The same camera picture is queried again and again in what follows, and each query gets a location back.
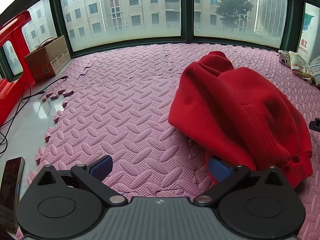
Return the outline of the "brown cardboard box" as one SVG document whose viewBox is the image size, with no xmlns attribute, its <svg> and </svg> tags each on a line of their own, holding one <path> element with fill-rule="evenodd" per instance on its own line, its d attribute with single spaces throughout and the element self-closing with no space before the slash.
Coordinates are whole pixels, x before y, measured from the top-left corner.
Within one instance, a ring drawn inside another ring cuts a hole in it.
<svg viewBox="0 0 320 240">
<path fill-rule="evenodd" d="M 62 35 L 47 38 L 33 52 L 24 57 L 35 82 L 56 76 L 71 61 L 71 56 Z"/>
</svg>

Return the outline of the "red plastic stool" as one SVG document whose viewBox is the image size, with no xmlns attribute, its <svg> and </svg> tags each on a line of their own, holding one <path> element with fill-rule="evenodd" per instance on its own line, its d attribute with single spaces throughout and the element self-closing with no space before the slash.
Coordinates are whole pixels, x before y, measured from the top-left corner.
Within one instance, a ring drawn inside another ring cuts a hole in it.
<svg viewBox="0 0 320 240">
<path fill-rule="evenodd" d="M 1 124 L 25 91 L 24 84 L 32 86 L 35 83 L 24 59 L 30 51 L 22 28 L 30 21 L 29 11 L 24 10 L 1 26 L 1 47 L 4 47 L 5 59 L 9 63 L 9 70 L 18 76 L 16 81 L 12 77 L 1 79 Z"/>
</svg>

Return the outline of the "blue striped folded cloth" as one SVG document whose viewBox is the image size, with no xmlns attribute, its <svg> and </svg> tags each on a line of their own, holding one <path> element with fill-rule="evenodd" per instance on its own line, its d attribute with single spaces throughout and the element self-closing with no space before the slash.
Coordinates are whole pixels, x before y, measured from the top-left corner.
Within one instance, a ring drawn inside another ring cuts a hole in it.
<svg viewBox="0 0 320 240">
<path fill-rule="evenodd" d="M 310 62 L 310 70 L 312 71 L 315 85 L 320 87 L 320 56 Z"/>
</svg>

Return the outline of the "black smartphone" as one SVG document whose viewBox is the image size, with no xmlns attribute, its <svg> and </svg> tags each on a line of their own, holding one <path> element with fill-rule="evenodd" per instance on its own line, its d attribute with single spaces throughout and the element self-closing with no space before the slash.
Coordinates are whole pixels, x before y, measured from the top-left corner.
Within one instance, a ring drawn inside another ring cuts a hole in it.
<svg viewBox="0 0 320 240">
<path fill-rule="evenodd" d="M 1 180 L 1 227 L 10 232 L 17 231 L 16 209 L 25 159 L 17 157 L 6 161 Z"/>
</svg>

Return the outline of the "yellow patterned folded cloth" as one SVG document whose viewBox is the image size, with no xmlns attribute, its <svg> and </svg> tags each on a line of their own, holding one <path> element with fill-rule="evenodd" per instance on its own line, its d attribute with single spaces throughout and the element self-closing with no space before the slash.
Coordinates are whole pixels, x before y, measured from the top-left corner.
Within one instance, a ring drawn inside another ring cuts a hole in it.
<svg viewBox="0 0 320 240">
<path fill-rule="evenodd" d="M 289 51 L 291 70 L 309 84 L 315 82 L 314 74 L 310 69 L 310 65 L 298 54 Z"/>
</svg>

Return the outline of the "white air conditioner unit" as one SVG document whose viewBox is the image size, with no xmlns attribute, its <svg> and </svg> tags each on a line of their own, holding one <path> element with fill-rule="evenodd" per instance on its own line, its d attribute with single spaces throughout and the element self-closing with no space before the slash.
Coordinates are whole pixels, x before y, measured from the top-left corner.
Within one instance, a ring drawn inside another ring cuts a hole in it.
<svg viewBox="0 0 320 240">
<path fill-rule="evenodd" d="M 307 63 L 319 56 L 319 35 L 319 7 L 306 3 L 297 53 Z"/>
</svg>

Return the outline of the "panda print cloth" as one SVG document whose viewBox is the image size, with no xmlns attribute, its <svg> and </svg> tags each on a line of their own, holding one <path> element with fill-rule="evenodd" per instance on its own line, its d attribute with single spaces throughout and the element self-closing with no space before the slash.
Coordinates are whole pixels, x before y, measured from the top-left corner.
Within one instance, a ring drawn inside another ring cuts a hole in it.
<svg viewBox="0 0 320 240">
<path fill-rule="evenodd" d="M 285 50 L 278 50 L 278 55 L 279 55 L 279 62 L 290 68 L 291 63 L 290 63 L 289 52 Z"/>
</svg>

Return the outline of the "pink foam floor mat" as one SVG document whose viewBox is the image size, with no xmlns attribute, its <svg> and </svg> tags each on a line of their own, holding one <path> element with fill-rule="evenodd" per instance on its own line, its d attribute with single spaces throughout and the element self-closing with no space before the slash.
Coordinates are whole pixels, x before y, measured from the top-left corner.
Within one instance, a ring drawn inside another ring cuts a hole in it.
<svg viewBox="0 0 320 240">
<path fill-rule="evenodd" d="M 76 59 L 54 85 L 72 95 L 36 161 L 69 169 L 110 154 L 108 186 L 127 197 L 194 197 L 212 185 L 204 152 L 168 123 L 180 75 L 191 62 L 220 50 L 277 86 L 306 121 L 319 116 L 319 90 L 278 61 L 273 51 L 207 44 L 165 44 L 95 53 Z"/>
</svg>

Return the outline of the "red hooded sweatshirt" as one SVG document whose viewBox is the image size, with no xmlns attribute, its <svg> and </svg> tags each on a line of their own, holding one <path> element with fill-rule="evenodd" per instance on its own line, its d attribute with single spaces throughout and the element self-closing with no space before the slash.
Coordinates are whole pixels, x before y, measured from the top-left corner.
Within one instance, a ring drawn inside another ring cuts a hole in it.
<svg viewBox="0 0 320 240">
<path fill-rule="evenodd" d="M 312 175 L 303 115 L 259 73 L 212 51 L 183 71 L 168 122 L 229 165 L 278 167 L 292 187 Z"/>
</svg>

